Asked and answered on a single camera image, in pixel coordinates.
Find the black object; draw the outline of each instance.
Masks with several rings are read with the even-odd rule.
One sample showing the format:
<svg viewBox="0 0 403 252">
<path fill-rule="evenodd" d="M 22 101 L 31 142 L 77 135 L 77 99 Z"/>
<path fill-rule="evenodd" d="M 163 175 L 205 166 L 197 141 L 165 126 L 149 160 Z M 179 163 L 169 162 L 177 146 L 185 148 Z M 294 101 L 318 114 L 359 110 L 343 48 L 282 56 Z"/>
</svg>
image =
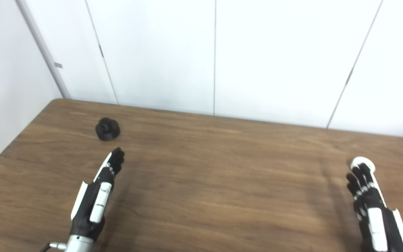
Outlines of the black object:
<svg viewBox="0 0 403 252">
<path fill-rule="evenodd" d="M 119 124 L 108 117 L 102 118 L 96 125 L 96 133 L 102 141 L 111 141 L 120 134 Z"/>
</svg>

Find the white wall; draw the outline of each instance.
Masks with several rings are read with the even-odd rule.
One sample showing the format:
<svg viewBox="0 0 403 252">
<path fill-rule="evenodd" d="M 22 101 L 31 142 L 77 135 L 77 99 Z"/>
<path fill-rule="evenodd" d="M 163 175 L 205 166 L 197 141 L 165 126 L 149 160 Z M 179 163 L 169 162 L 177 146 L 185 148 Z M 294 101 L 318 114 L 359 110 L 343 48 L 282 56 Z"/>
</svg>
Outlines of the white wall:
<svg viewBox="0 0 403 252">
<path fill-rule="evenodd" d="M 85 0 L 18 0 L 38 28 L 71 99 L 116 104 Z"/>
<path fill-rule="evenodd" d="M 384 0 L 330 128 L 403 136 L 403 0 Z"/>
<path fill-rule="evenodd" d="M 325 128 L 380 0 L 217 0 L 215 114 Z"/>
<path fill-rule="evenodd" d="M 118 102 L 213 114 L 214 0 L 88 0 Z"/>
<path fill-rule="evenodd" d="M 59 90 L 14 0 L 0 0 L 0 153 Z"/>
</svg>

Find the robot finger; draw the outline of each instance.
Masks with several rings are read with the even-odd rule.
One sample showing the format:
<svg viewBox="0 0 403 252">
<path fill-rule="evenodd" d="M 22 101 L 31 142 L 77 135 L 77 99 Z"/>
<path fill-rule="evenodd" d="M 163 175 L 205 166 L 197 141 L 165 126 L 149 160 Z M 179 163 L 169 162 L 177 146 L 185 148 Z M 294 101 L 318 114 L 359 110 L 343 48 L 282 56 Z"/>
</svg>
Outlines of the robot finger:
<svg viewBox="0 0 403 252">
<path fill-rule="evenodd" d="M 351 185 L 357 188 L 357 190 L 360 190 L 360 184 L 353 174 L 351 173 L 346 174 L 346 179 L 349 181 Z"/>
<path fill-rule="evenodd" d="M 355 185 L 353 183 L 348 183 L 347 184 L 347 189 L 351 192 L 352 197 L 354 198 L 354 201 L 362 195 L 362 191 L 360 190 L 360 187 L 358 185 Z"/>
<path fill-rule="evenodd" d="M 358 179 L 360 187 L 362 188 L 362 191 L 366 191 L 368 189 L 368 186 L 367 186 L 366 178 L 363 175 L 362 171 L 358 167 L 354 167 L 354 168 L 352 168 L 352 173 Z"/>
<path fill-rule="evenodd" d="M 124 161 L 124 155 L 125 153 L 119 147 L 112 151 L 112 155 L 108 160 L 108 163 L 110 163 L 110 166 L 113 168 L 115 174 L 117 174 L 121 169 L 120 165 Z"/>
<path fill-rule="evenodd" d="M 370 183 L 374 183 L 373 181 L 373 174 L 371 172 L 371 170 L 369 169 L 369 167 L 365 164 L 362 163 L 359 165 L 360 171 L 362 172 L 362 174 L 365 176 L 366 182 L 368 182 L 368 185 Z"/>
</svg>

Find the metal connector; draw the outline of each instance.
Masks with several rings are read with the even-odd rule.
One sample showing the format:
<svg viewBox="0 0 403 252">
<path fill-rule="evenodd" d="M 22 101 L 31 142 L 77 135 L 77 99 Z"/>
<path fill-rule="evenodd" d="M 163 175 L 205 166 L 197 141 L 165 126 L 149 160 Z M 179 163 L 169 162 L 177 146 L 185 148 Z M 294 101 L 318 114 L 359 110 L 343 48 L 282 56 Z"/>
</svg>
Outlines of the metal connector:
<svg viewBox="0 0 403 252">
<path fill-rule="evenodd" d="M 66 243 L 50 243 L 49 246 L 53 247 L 54 249 L 65 250 Z"/>
</svg>

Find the white fingertip pad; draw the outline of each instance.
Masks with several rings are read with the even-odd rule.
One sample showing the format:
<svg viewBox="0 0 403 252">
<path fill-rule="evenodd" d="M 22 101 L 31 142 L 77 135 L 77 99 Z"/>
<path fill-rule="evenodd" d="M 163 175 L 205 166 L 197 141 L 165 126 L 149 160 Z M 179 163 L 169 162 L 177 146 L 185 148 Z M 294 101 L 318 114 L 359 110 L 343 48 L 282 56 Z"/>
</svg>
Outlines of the white fingertip pad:
<svg viewBox="0 0 403 252">
<path fill-rule="evenodd" d="M 402 243 L 403 243 L 403 221 L 402 218 L 400 217 L 400 213 L 398 209 L 395 209 L 392 211 L 393 216 L 395 217 L 396 225 L 398 226 L 399 234 L 400 237 L 402 238 Z"/>
<path fill-rule="evenodd" d="M 380 208 L 368 209 L 369 231 L 373 240 L 373 249 L 375 251 L 387 251 L 387 235 L 385 233 L 385 225 L 383 224 L 383 215 Z"/>
<path fill-rule="evenodd" d="M 356 156 L 352 160 L 352 162 L 349 166 L 349 169 L 352 170 L 352 168 L 358 167 L 359 164 L 363 164 L 363 163 L 365 163 L 366 166 L 368 166 L 368 168 L 371 170 L 371 173 L 374 173 L 376 171 L 376 166 L 374 165 L 374 163 L 371 160 L 369 160 L 368 158 L 365 158 L 364 156 Z"/>
</svg>

